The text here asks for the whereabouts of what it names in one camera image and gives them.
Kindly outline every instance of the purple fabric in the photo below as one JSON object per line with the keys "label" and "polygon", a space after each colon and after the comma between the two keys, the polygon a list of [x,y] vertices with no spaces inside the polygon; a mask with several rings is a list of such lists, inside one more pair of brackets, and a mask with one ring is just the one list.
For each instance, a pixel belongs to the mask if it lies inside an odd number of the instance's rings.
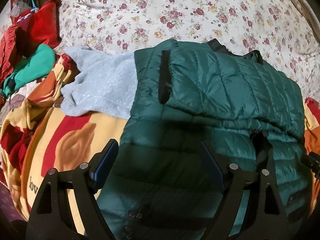
{"label": "purple fabric", "polygon": [[0,183],[0,209],[9,222],[13,220],[24,220],[13,205],[9,190]]}

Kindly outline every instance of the green cloth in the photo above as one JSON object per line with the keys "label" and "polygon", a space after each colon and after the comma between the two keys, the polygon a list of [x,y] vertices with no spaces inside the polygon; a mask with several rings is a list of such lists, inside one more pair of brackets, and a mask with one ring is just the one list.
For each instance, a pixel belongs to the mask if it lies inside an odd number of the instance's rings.
{"label": "green cloth", "polygon": [[[172,93],[158,101],[161,52],[170,50]],[[287,215],[310,203],[312,177],[300,162],[304,153],[304,109],[299,86],[270,64],[211,50],[206,43],[167,40],[135,52],[138,88],[120,139],[118,158],[98,198],[98,206],[117,239],[123,226],[135,239],[200,239],[201,231],[143,226],[128,211],[149,204],[170,216],[212,218],[221,200],[200,160],[199,143],[243,170],[255,171],[253,130],[268,131],[276,179]],[[290,195],[306,189],[290,200]],[[239,232],[248,192],[234,223]],[[290,224],[291,234],[305,216]]]}
{"label": "green cloth", "polygon": [[36,52],[20,61],[4,80],[4,94],[8,97],[29,82],[46,77],[52,70],[55,60],[54,51],[48,45],[40,44]]}

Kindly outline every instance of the floral bed sheet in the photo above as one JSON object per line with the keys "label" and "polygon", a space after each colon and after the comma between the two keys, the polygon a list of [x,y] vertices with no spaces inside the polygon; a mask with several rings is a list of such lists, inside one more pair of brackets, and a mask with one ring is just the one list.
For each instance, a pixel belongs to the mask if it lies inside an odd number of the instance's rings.
{"label": "floral bed sheet", "polygon": [[115,54],[169,38],[217,38],[235,54],[258,49],[263,58],[320,100],[320,47],[290,0],[62,0],[56,48],[88,45]]}

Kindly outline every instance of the metal screw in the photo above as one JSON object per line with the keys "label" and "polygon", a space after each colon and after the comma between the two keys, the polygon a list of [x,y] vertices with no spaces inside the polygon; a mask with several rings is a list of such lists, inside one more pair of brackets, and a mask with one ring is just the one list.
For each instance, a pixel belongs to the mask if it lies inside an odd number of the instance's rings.
{"label": "metal screw", "polygon": [[231,163],[231,164],[229,165],[229,167],[230,167],[230,169],[232,169],[232,170],[237,170],[237,169],[239,168],[238,165],[235,164],[235,163]]}
{"label": "metal screw", "polygon": [[49,175],[52,175],[56,172],[56,169],[55,168],[51,168],[50,170],[48,170],[48,174]]}
{"label": "metal screw", "polygon": [[263,169],[263,170],[262,170],[262,174],[265,175],[265,176],[268,176],[270,173],[269,173],[268,170]]}
{"label": "metal screw", "polygon": [[85,169],[85,168],[87,168],[88,166],[89,166],[88,163],[81,163],[81,164],[80,164],[80,168],[81,168],[81,169]]}

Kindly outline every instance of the gray fleece fabric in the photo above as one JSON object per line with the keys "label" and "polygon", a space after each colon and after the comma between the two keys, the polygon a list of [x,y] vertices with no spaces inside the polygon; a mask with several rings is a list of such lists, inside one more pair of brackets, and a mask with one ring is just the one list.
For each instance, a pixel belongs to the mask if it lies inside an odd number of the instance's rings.
{"label": "gray fleece fabric", "polygon": [[81,73],[61,89],[63,113],[96,111],[129,119],[138,85],[134,53],[107,55],[89,47],[69,47],[65,52]]}

